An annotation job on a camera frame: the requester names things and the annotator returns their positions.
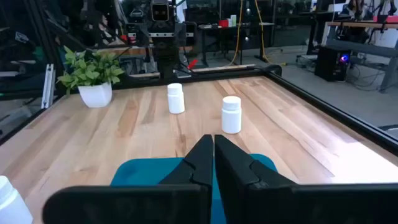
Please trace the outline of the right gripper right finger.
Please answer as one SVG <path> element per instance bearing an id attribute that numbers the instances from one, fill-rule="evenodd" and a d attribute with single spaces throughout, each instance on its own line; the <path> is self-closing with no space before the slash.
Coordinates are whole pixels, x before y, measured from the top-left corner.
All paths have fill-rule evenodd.
<path id="1" fill-rule="evenodd" d="M 398 224 L 398 184 L 300 185 L 222 135 L 215 166 L 227 224 Z"/>

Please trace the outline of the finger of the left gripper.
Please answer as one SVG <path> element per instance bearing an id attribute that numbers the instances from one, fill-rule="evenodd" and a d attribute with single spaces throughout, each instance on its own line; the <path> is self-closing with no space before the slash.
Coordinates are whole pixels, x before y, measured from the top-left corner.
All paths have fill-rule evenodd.
<path id="1" fill-rule="evenodd" d="M 165 54 L 168 57 L 175 56 L 175 44 L 173 37 L 168 37 L 165 39 Z"/>
<path id="2" fill-rule="evenodd" d="M 154 39 L 154 55 L 157 58 L 161 58 L 164 56 L 165 53 L 165 42 L 163 41 L 163 38 L 156 37 Z"/>

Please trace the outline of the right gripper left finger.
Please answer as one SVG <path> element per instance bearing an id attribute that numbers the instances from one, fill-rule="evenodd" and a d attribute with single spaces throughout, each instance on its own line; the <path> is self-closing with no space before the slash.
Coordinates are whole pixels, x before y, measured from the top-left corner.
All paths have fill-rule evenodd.
<path id="1" fill-rule="evenodd" d="M 193 158 L 213 152 L 213 138 L 203 135 L 177 168 L 157 185 L 82 185 L 51 195 L 42 210 L 44 224 L 207 224 L 212 201 L 210 161 Z"/>

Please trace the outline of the white pill bottle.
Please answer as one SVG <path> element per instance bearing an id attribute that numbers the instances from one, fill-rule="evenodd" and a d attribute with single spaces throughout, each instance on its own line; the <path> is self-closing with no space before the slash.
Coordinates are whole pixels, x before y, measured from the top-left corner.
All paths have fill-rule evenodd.
<path id="1" fill-rule="evenodd" d="M 0 224 L 32 224 L 33 217 L 20 193 L 0 175 Z"/>
<path id="2" fill-rule="evenodd" d="M 167 98 L 170 113 L 180 114 L 185 111 L 184 94 L 181 83 L 171 83 L 167 85 Z"/>
<path id="3" fill-rule="evenodd" d="M 223 98 L 221 109 L 221 128 L 225 133 L 236 134 L 241 131 L 242 108 L 241 99 L 237 96 Z"/>

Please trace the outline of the teal plastic basket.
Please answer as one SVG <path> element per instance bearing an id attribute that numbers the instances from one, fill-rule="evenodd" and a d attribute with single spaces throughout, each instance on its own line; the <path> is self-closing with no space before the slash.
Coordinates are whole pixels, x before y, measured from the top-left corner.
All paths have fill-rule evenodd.
<path id="1" fill-rule="evenodd" d="M 200 158 L 200 165 L 203 162 L 210 162 L 213 165 L 213 152 L 205 151 L 194 155 L 193 158 L 198 159 L 198 156 L 204 156 L 205 159 Z M 253 159 L 277 171 L 274 162 L 262 154 L 249 154 Z M 177 166 L 183 162 L 182 157 L 168 157 L 168 158 L 147 158 L 147 159 L 131 159 L 124 162 L 117 169 L 111 186 L 131 186 L 131 185 L 157 185 L 161 180 L 168 176 Z M 221 201 L 220 190 L 216 178 L 215 168 L 212 167 L 212 201 L 209 210 L 209 222 L 207 224 L 226 224 L 223 204 Z M 139 220 L 129 224 L 160 224 L 158 220 Z"/>

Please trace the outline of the black background desk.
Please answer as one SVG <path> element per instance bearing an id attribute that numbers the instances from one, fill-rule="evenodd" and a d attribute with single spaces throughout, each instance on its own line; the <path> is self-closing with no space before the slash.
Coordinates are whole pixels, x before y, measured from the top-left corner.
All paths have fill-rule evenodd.
<path id="1" fill-rule="evenodd" d="M 211 46 L 223 54 L 223 58 L 233 65 L 243 64 L 243 49 L 251 45 L 251 41 L 259 41 L 258 59 L 265 61 L 264 48 L 271 44 L 274 23 L 248 22 L 237 24 L 236 27 L 220 28 L 218 24 L 199 25 L 201 35 L 201 62 L 208 67 L 206 54 Z"/>

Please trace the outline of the green plant white pot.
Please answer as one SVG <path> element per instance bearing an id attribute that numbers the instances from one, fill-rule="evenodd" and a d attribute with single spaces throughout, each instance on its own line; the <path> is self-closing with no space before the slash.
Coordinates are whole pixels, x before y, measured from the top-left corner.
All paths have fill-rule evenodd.
<path id="1" fill-rule="evenodd" d="M 68 47 L 64 50 L 66 70 L 57 81 L 67 93 L 77 89 L 87 107 L 107 106 L 112 99 L 112 85 L 119 83 L 124 73 L 116 54 L 97 50 L 76 52 Z"/>

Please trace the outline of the silver aluminium extrusion bar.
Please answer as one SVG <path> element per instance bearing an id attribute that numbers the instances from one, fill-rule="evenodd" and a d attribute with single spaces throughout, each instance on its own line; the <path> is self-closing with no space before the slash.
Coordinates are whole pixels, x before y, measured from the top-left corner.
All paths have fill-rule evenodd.
<path id="1" fill-rule="evenodd" d="M 56 69 L 54 64 L 47 64 L 45 69 L 45 80 L 42 92 L 41 108 L 48 109 L 53 104 L 55 90 Z"/>

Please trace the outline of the black computer tower purple light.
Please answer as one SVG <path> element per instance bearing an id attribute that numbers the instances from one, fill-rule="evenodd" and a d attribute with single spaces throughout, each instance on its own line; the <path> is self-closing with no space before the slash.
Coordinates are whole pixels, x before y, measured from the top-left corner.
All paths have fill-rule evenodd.
<path id="1" fill-rule="evenodd" d="M 350 65 L 351 51 L 333 46 L 320 47 L 314 74 L 328 82 L 346 80 Z"/>

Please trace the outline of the wooden desk grey legs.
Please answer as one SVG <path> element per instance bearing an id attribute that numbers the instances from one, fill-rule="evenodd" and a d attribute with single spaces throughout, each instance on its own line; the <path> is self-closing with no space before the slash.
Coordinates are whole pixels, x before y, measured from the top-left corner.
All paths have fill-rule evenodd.
<path id="1" fill-rule="evenodd" d="M 379 91 L 384 92 L 392 86 L 398 87 L 398 39 L 394 47 L 381 47 L 377 45 L 360 44 L 357 42 L 338 40 L 336 37 L 337 27 L 373 28 L 385 31 L 386 29 L 398 30 L 398 23 L 381 24 L 376 22 L 336 21 L 326 22 L 326 26 L 329 27 L 329 32 L 325 42 L 326 45 L 342 47 L 355 52 L 389 58 L 389 64 L 387 66 L 387 70 L 385 71 L 383 81 L 379 87 Z"/>

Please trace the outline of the black table frame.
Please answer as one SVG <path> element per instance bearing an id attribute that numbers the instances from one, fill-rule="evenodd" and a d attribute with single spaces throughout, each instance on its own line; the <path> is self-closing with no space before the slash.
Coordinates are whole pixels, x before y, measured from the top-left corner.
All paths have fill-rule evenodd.
<path id="1" fill-rule="evenodd" d="M 49 36 L 49 26 L 44 21 L 44 10 L 40 8 L 39 0 L 23 0 L 27 13 L 30 16 L 30 21 L 33 23 L 34 29 L 38 32 L 39 40 L 44 45 L 44 54 L 49 58 L 49 62 L 55 62 L 56 78 L 61 75 L 64 66 L 61 64 L 60 58 L 55 58 L 55 54 L 58 50 L 54 44 L 45 43 L 44 40 Z M 117 84 L 116 89 L 129 89 L 129 88 L 141 88 L 150 86 L 161 86 L 168 85 L 171 83 L 194 83 L 203 81 L 213 80 L 224 80 L 230 78 L 243 78 L 243 77 L 254 77 L 254 76 L 265 76 L 271 79 L 273 82 L 290 91 L 295 96 L 300 97 L 307 103 L 323 111 L 324 113 L 335 118 L 341 124 L 344 124 L 351 128 L 353 131 L 366 137 L 371 142 L 383 147 L 385 150 L 393 153 L 398 157 L 398 140 L 394 139 L 391 135 L 385 133 L 381 128 L 377 128 L 365 121 L 346 113 L 337 107 L 321 100 L 305 91 L 304 89 L 289 83 L 282 78 L 282 67 L 279 65 L 268 65 L 261 67 L 259 65 L 245 65 L 242 68 L 226 68 L 221 69 L 211 68 L 210 70 L 193 71 L 190 73 L 190 78 L 178 78 L 176 75 L 172 78 L 161 79 L 160 74 L 150 75 L 148 78 L 128 78 L 122 79 L 122 84 Z M 67 95 L 67 90 L 61 87 L 55 81 L 54 97 L 59 100 L 62 96 Z"/>

